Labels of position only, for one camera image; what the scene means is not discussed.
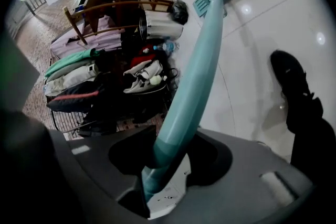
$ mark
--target plastic bottle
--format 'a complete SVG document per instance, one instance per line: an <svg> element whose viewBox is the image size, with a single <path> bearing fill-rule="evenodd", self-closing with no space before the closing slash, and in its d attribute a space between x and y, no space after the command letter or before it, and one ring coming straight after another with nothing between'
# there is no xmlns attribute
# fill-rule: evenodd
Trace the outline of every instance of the plastic bottle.
<svg viewBox="0 0 336 224"><path fill-rule="evenodd" d="M157 45L157 46L153 46L154 50L164 50L166 51L168 54L172 53L173 51L175 51L177 49L177 43L172 42L172 41L167 41L163 44Z"/></svg>

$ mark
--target metal bucket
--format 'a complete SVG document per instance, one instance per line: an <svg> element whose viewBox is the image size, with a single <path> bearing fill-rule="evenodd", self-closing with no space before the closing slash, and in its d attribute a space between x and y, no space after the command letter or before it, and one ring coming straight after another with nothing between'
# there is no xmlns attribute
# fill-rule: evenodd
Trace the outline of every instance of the metal bucket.
<svg viewBox="0 0 336 224"><path fill-rule="evenodd" d="M139 29L143 40L150 38L176 40L182 34L183 25L174 22L170 13L145 10L140 17Z"/></svg>

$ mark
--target mop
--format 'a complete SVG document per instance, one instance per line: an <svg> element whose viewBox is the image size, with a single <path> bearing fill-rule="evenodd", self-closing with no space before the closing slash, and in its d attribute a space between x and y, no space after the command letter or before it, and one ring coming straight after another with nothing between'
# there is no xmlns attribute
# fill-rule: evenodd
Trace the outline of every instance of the mop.
<svg viewBox="0 0 336 224"><path fill-rule="evenodd" d="M196 0L206 13L193 54L153 146L151 163L142 170L146 202L171 179L201 121L218 63L224 12L223 0Z"/></svg>

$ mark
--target white tile floor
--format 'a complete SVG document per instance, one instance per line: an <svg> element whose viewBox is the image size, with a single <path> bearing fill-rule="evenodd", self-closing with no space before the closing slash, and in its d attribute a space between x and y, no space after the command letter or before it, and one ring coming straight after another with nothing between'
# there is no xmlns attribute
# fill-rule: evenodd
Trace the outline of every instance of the white tile floor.
<svg viewBox="0 0 336 224"><path fill-rule="evenodd" d="M203 23L192 4L174 55L183 70ZM223 42L217 73L201 126L260 140L281 156L291 154L284 99L269 63L275 49L294 54L320 97L324 118L336 128L335 21L324 0L231 0L225 5Z"/></svg>

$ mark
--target black shoe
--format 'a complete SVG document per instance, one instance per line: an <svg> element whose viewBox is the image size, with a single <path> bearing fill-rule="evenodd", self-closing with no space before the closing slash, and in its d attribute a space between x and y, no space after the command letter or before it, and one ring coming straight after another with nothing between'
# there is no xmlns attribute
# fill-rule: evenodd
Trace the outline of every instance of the black shoe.
<svg viewBox="0 0 336 224"><path fill-rule="evenodd" d="M292 132L311 119L321 118L323 108L319 98L313 99L306 80L306 73L291 54L276 50L270 56L274 74L288 102L287 126Z"/></svg>

